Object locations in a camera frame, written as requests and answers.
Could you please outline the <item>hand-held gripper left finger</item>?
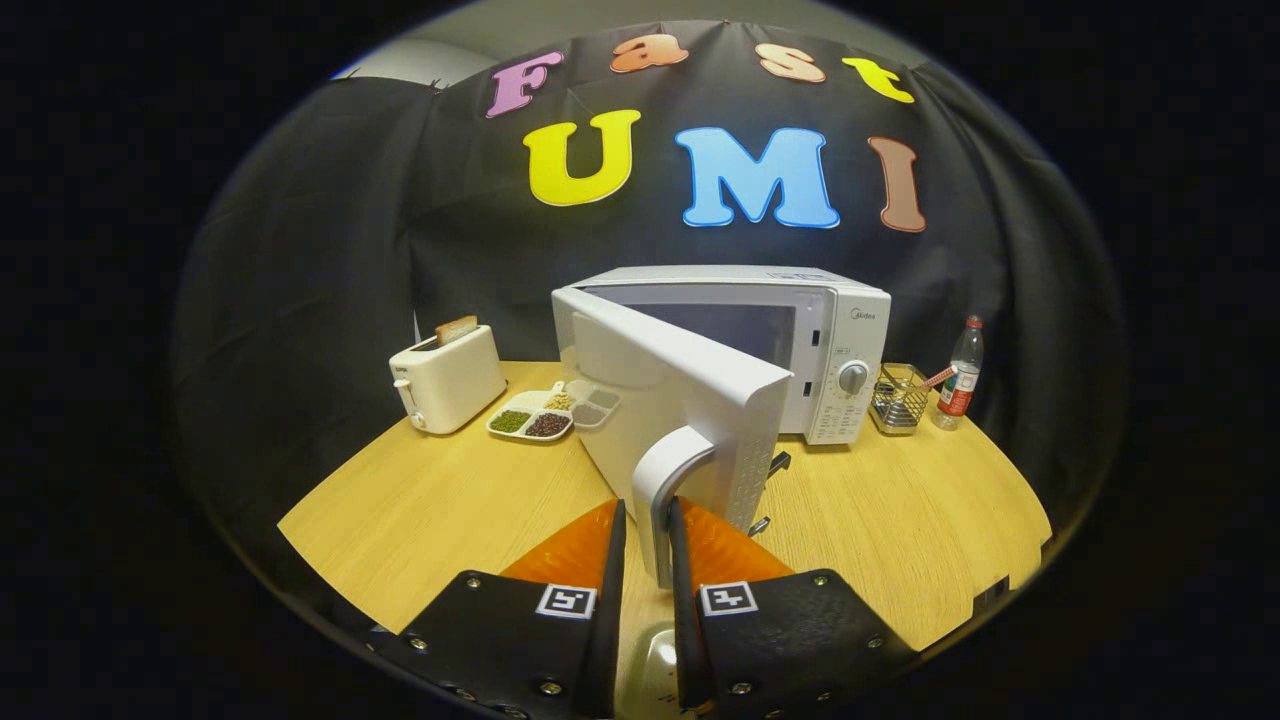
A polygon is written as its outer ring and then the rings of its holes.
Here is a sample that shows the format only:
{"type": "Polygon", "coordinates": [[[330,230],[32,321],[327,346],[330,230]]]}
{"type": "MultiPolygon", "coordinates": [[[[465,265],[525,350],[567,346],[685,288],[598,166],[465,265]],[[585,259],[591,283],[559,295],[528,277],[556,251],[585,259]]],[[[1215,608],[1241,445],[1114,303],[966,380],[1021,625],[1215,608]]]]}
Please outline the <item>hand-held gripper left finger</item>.
{"type": "Polygon", "coordinates": [[[370,648],[476,719],[612,719],[626,536],[604,502],[504,571],[458,573],[370,648]]]}

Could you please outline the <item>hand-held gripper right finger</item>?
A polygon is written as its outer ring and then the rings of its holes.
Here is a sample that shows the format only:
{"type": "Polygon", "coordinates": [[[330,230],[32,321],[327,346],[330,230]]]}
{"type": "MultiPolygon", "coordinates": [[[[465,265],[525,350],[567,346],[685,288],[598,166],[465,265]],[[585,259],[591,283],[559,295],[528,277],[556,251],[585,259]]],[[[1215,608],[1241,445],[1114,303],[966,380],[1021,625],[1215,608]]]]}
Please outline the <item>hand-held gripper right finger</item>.
{"type": "Polygon", "coordinates": [[[838,716],[916,651],[835,570],[796,571],[680,497],[668,529],[678,703],[700,716],[838,716]]]}

